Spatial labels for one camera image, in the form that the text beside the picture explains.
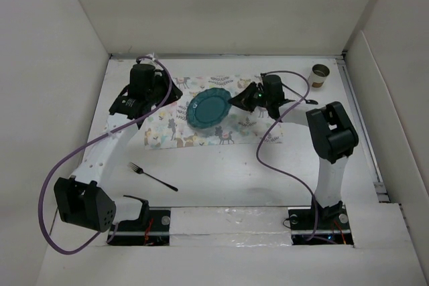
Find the black metal spoon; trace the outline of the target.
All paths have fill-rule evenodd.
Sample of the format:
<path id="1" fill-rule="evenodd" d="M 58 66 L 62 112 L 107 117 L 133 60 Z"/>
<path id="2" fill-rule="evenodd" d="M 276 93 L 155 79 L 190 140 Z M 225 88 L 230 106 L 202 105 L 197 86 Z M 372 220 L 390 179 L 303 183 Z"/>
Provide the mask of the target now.
<path id="1" fill-rule="evenodd" d="M 317 104 L 319 104 L 319 103 L 318 103 L 318 101 L 316 101 L 316 100 L 312 100 L 312 99 L 305 99 L 305 100 L 304 100 L 304 102 L 305 102 L 306 104 L 313 104 L 313 105 L 317 105 Z"/>

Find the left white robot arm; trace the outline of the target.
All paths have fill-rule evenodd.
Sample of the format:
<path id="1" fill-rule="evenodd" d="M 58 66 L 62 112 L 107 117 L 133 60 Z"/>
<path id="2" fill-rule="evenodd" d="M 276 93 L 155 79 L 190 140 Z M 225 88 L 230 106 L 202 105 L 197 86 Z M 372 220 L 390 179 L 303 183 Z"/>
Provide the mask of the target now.
<path id="1" fill-rule="evenodd" d="M 58 178 L 54 195 L 63 222 L 105 232 L 117 223 L 122 205 L 105 191 L 114 167 L 144 120 L 156 109 L 176 102 L 182 91 L 165 68 L 153 63 L 133 65 L 129 84 L 109 109 L 101 140 L 89 147 L 69 178 Z"/>

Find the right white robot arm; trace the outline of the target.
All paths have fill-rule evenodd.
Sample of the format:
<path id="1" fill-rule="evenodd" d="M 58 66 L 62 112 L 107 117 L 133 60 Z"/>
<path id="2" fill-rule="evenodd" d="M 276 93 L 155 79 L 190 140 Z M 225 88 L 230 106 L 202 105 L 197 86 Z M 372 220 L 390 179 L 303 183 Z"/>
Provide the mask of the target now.
<path id="1" fill-rule="evenodd" d="M 229 103 L 243 111 L 264 108 L 275 123 L 293 123 L 309 129 L 312 146 L 319 157 L 318 182 L 313 193 L 311 223 L 326 228 L 343 207 L 341 186 L 346 164 L 359 138 L 344 106 L 337 101 L 326 105 L 308 104 L 306 97 L 286 99 L 277 72 L 261 74 Z"/>

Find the teal ceramic plate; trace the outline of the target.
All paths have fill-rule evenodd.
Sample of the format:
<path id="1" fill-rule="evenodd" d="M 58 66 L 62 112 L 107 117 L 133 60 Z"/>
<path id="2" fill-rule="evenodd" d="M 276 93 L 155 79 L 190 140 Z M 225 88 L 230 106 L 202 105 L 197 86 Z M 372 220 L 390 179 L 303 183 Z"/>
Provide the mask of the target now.
<path id="1" fill-rule="evenodd" d="M 198 93 L 186 110 L 186 120 L 194 129 L 208 129 L 220 124 L 228 115 L 231 93 L 224 88 L 209 88 Z"/>

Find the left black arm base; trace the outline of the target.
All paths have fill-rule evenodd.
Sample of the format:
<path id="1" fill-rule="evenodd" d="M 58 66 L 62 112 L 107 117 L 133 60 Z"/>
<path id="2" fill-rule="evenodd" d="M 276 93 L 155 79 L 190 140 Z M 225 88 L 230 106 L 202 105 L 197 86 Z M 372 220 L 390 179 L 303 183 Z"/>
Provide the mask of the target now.
<path id="1" fill-rule="evenodd" d="M 145 199 L 124 195 L 107 237 L 110 246 L 168 246 L 171 210 L 152 208 Z"/>

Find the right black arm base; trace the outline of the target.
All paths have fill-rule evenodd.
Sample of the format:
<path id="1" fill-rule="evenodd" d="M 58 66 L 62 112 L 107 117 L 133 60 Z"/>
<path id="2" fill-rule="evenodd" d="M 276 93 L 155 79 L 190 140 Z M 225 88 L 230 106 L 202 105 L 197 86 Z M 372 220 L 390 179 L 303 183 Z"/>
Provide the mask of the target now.
<path id="1" fill-rule="evenodd" d="M 354 245 L 347 209 L 342 202 L 333 207 L 288 208 L 283 225 L 290 229 L 293 246 Z"/>

